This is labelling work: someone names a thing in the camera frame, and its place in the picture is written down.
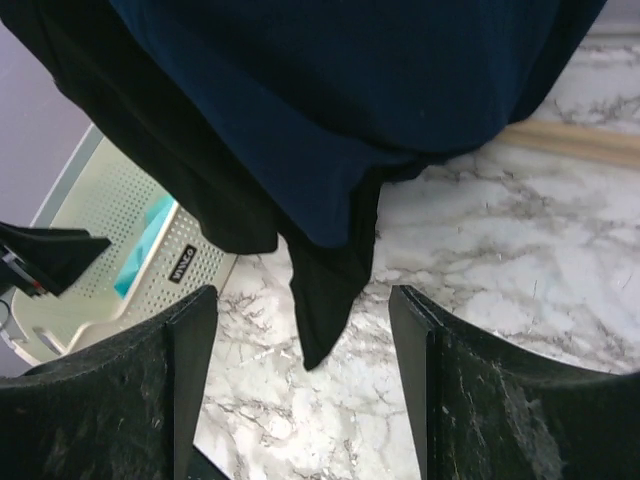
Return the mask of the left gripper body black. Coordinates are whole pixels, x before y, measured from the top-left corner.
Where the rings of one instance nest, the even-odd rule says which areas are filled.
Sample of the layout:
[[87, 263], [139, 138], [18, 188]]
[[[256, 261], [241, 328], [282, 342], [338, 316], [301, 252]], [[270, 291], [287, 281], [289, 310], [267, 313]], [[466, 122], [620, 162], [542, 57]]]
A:
[[48, 240], [28, 238], [1, 241], [1, 283], [16, 287], [29, 297], [48, 294], [43, 248]]

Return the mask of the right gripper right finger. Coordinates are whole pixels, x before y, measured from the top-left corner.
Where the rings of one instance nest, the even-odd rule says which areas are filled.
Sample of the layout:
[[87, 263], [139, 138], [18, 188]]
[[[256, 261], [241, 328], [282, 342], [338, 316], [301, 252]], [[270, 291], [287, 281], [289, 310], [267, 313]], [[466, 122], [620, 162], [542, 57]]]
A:
[[639, 376], [525, 350], [396, 286], [389, 317], [424, 479], [635, 479]]

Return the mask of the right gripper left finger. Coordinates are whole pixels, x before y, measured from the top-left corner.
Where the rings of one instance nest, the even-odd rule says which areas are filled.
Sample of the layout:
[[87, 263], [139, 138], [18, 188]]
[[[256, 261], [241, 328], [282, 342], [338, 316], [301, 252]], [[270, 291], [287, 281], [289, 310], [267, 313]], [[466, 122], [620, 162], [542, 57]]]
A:
[[217, 329], [201, 287], [155, 317], [1, 381], [4, 479], [215, 479], [194, 445]]

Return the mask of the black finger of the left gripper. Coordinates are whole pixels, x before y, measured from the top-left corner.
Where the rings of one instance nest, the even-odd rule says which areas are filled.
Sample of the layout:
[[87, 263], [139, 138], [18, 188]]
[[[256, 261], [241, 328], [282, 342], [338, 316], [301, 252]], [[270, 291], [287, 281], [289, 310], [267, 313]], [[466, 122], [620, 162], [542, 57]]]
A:
[[[94, 237], [84, 229], [31, 228], [1, 224], [1, 241], [40, 238], [48, 240], [43, 248], [44, 270], [50, 283], [48, 294], [65, 293], [110, 246], [105, 237]], [[1, 283], [1, 291], [12, 286]]]

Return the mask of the teal t shirt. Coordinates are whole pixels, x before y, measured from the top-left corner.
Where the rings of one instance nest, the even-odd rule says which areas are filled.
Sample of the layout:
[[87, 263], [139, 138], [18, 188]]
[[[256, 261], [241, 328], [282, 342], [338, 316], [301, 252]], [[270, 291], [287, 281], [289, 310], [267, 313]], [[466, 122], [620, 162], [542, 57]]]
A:
[[152, 249], [167, 216], [175, 204], [170, 195], [157, 200], [144, 215], [144, 229], [128, 255], [114, 282], [114, 290], [125, 298]]

